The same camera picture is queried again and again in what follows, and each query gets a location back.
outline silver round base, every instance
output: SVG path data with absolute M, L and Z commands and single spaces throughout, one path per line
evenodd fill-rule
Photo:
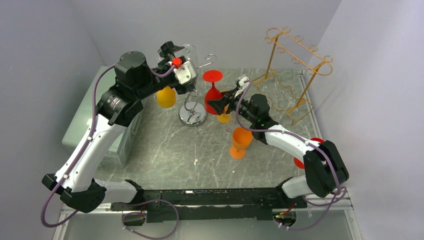
M 187 109 L 192 109 L 194 106 L 194 114 L 187 111 L 184 105 L 179 109 L 179 121 L 187 127 L 200 126 L 208 117 L 208 113 L 202 104 L 198 103 L 196 105 L 195 101 L 189 101 L 186 104 Z

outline gray marble table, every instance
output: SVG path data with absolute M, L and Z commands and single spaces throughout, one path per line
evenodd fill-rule
M 233 89 L 236 78 L 241 74 L 254 79 L 265 72 L 264 69 L 218 70 L 224 76 L 216 83 L 220 91 Z M 277 72 L 281 82 L 292 86 L 294 94 L 300 96 L 303 89 L 296 70 L 282 69 Z M 200 72 L 197 79 L 201 103 L 211 87 L 210 83 L 203 81 L 202 74 Z M 279 109 L 294 106 L 295 99 L 290 89 L 280 86 L 276 77 L 265 80 L 259 87 Z M 247 97 L 257 92 L 257 88 L 252 86 Z M 256 140 L 252 141 L 243 159 L 233 159 L 229 153 L 231 133 L 238 127 L 234 112 L 231 121 L 226 124 L 218 122 L 216 116 L 209 115 L 203 125 L 187 127 L 178 119 L 185 97 L 177 96 L 177 102 L 171 108 L 161 108 L 154 97 L 149 97 L 126 166 L 100 167 L 95 177 L 106 181 L 131 179 L 144 189 L 204 189 L 274 187 L 289 177 L 304 174 L 294 165 L 293 156 Z M 293 115 L 299 117 L 307 111 L 303 105 Z M 292 121 L 284 112 L 271 107 L 270 115 L 290 131 L 305 138 L 317 137 L 309 116 L 291 126 Z

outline gold wire rack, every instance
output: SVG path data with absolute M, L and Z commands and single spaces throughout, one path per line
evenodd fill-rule
M 274 31 L 274 30 L 278 30 L 279 33 L 277 33 L 273 37 L 270 37 L 270 35 L 269 35 L 270 31 Z M 273 27 L 273 28 L 268 29 L 268 31 L 266 31 L 265 40 L 268 40 L 268 42 L 267 42 L 268 44 L 274 43 L 273 47 L 272 47 L 271 57 L 269 58 L 268 67 L 266 68 L 265 74 L 260 75 L 259 77 L 254 79 L 252 82 L 256 85 L 257 91 L 259 93 L 261 93 L 261 91 L 259 89 L 259 84 L 262 83 L 263 81 L 273 77 L 273 76 L 277 77 L 277 80 L 278 80 L 278 83 L 280 84 L 280 86 L 282 86 L 283 88 L 290 88 L 290 93 L 291 93 L 292 97 L 297 100 L 296 104 L 293 107 L 291 107 L 290 109 L 279 109 L 279 108 L 276 107 L 276 105 L 274 104 L 271 97 L 268 97 L 268 99 L 271 101 L 271 105 L 276 111 L 284 112 L 291 118 L 291 125 L 293 126 L 297 122 L 302 120 L 304 117 L 306 117 L 309 113 L 311 113 L 312 109 L 314 109 L 314 105 L 308 99 L 306 99 L 304 97 L 305 93 L 307 92 L 309 86 L 311 85 L 312 81 L 314 80 L 314 78 L 317 74 L 321 75 L 321 76 L 328 76 L 333 72 L 333 66 L 330 64 L 333 61 L 333 59 L 330 57 L 330 55 L 326 55 L 324 57 L 319 56 L 318 54 L 316 54 L 316 51 L 318 51 L 318 47 L 316 45 L 311 45 L 309 47 L 306 47 L 305 45 L 302 44 L 302 41 L 303 41 L 304 38 L 301 35 L 296 35 L 296 36 L 293 37 L 289 34 L 290 31 L 291 31 L 290 27 L 285 27 L 283 29 Z M 304 48 L 305 50 L 310 52 L 313 55 L 312 57 L 314 57 L 314 56 L 317 57 L 321 62 L 316 66 L 313 66 L 313 67 L 309 66 L 307 63 L 305 63 L 299 57 L 297 57 L 291 51 L 289 51 L 286 47 L 283 47 L 280 43 L 278 43 L 278 40 L 281 36 L 287 36 L 289 39 L 293 40 L 295 43 L 300 45 L 302 48 Z M 275 52 L 276 48 L 277 48 L 279 53 L 282 53 L 282 54 L 288 53 L 289 55 L 291 55 L 292 56 L 291 61 L 294 64 L 303 64 L 306 67 L 306 71 L 309 72 L 310 75 L 312 75 L 309 82 L 307 83 L 306 87 L 304 88 L 302 94 L 300 95 L 300 97 L 295 96 L 295 94 L 293 93 L 292 86 L 282 84 L 281 81 L 280 81 L 280 77 L 277 74 L 277 72 L 274 71 L 271 68 L 271 62 L 273 60 L 273 56 L 274 56 L 274 52 Z M 327 66 L 327 67 L 325 67 L 328 70 L 327 72 L 320 72 L 320 69 L 323 66 Z M 309 104 L 309 111 L 305 115 L 302 115 L 300 118 L 295 119 L 295 117 L 292 116 L 291 113 L 293 112 L 293 110 L 295 110 L 296 108 L 300 107 L 303 104 Z

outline red connector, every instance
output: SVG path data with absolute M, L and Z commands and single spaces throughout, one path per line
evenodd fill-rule
M 175 68 L 178 69 L 181 66 L 181 64 L 183 64 L 183 60 L 179 59 L 178 57 L 175 57 L 172 60 L 171 66 L 175 66 Z

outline gray wall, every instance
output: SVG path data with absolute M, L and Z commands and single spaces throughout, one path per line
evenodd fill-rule
M 199 62 L 218 56 L 212 68 L 266 68 L 272 45 L 269 28 L 292 28 L 309 46 L 318 44 L 341 0 L 71 0 L 107 65 L 130 50 L 143 52 L 149 65 L 166 41 L 197 47 Z M 292 40 L 281 43 L 308 62 L 310 55 Z M 278 54 L 275 68 L 303 68 Z
M 423 23 L 419 0 L 343 0 L 319 44 L 334 72 L 310 95 L 364 239 L 423 239 Z
M 0 2 L 0 233 L 2 240 L 52 239 L 40 211 L 46 173 L 69 157 L 61 139 L 103 64 L 68 0 Z M 57 222 L 56 197 L 48 220 Z

